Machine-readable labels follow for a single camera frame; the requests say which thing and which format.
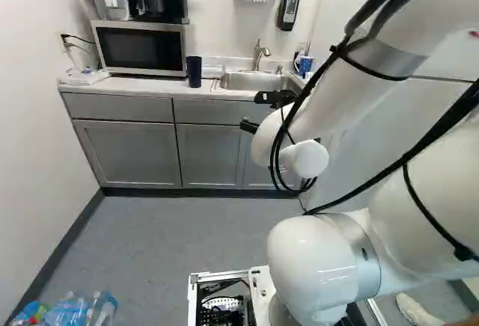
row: cabinet door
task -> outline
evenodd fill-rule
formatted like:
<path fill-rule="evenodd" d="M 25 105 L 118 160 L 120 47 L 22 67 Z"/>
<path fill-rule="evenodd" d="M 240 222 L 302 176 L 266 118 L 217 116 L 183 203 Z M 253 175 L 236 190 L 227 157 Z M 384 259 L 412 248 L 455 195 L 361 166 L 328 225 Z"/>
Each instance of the cabinet door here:
<path fill-rule="evenodd" d="M 244 132 L 243 140 L 247 143 L 247 151 L 245 157 L 245 172 L 242 181 L 243 189 L 274 189 L 275 186 L 271 181 L 271 175 L 267 167 L 260 167 L 256 164 L 251 156 L 251 141 L 253 135 Z M 301 178 L 291 171 L 286 170 L 283 174 L 283 180 L 286 184 L 295 189 L 299 189 Z"/>
<path fill-rule="evenodd" d="M 184 188 L 238 189 L 246 145 L 237 126 L 177 124 Z"/>
<path fill-rule="evenodd" d="M 74 120 L 101 186 L 181 188 L 173 124 Z"/>

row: baseboard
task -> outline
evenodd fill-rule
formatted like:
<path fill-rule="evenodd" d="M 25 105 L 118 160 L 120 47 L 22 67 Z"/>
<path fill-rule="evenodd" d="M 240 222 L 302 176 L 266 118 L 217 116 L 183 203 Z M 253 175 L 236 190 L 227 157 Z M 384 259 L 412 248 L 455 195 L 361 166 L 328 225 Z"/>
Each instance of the baseboard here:
<path fill-rule="evenodd" d="M 463 301 L 464 305 L 469 311 L 471 311 L 471 313 L 476 313 L 479 311 L 479 300 L 464 281 L 449 281 L 449 285 L 451 285 L 453 290 L 457 293 L 459 298 Z"/>
<path fill-rule="evenodd" d="M 231 197 L 295 199 L 276 190 L 102 188 L 107 197 Z"/>
<path fill-rule="evenodd" d="M 82 232 L 83 228 L 90 220 L 91 216 L 97 210 L 97 207 L 102 202 L 103 198 L 105 197 L 102 189 L 98 189 L 95 195 L 91 198 L 88 202 L 87 206 L 83 209 L 80 213 L 78 218 L 73 222 L 72 226 L 69 228 L 63 239 L 58 243 L 57 247 L 53 250 L 52 255 L 48 258 L 45 262 L 45 265 L 40 269 L 37 276 L 25 292 L 22 298 L 20 299 L 18 305 L 16 306 L 15 310 L 10 314 L 7 321 L 4 323 L 4 326 L 8 326 L 10 321 L 18 315 L 20 311 L 22 311 L 23 307 L 30 301 L 36 300 L 40 297 L 40 294 L 45 287 L 45 285 L 49 282 L 50 278 L 52 277 L 55 269 L 60 264 L 61 259 L 67 253 L 68 249 L 70 248 L 71 244 L 74 243 L 76 238 L 79 237 L 80 233 Z"/>

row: sneaker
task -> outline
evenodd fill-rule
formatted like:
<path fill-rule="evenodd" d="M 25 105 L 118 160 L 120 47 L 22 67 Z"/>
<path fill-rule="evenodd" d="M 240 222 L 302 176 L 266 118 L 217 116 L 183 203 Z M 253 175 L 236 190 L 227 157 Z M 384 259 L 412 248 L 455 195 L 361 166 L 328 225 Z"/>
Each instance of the sneaker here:
<path fill-rule="evenodd" d="M 442 326 L 444 321 L 429 314 L 420 303 L 404 293 L 396 295 L 396 304 L 404 318 L 413 326 Z"/>

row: electrical outlet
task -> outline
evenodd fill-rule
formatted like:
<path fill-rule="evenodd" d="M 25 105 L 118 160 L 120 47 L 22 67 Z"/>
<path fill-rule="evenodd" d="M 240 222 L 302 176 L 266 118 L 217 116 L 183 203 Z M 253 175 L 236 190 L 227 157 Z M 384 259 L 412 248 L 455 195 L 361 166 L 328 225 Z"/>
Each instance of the electrical outlet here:
<path fill-rule="evenodd" d="M 64 32 L 56 31 L 55 39 L 57 40 L 58 48 L 60 49 L 61 53 L 67 53 L 67 49 L 65 48 L 65 42 L 61 37 L 62 34 L 64 34 Z"/>

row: floor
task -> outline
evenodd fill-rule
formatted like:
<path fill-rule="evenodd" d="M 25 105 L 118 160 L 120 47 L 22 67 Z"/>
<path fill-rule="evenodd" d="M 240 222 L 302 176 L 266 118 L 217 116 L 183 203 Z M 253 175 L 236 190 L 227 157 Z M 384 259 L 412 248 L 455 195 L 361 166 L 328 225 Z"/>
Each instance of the floor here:
<path fill-rule="evenodd" d="M 184 326 L 190 273 L 264 265 L 269 230 L 301 213 L 297 200 L 107 197 L 41 299 L 108 289 L 120 303 L 115 326 Z M 446 283 L 408 293 L 447 322 L 469 314 Z M 377 303 L 390 326 L 409 325 L 394 297 Z"/>

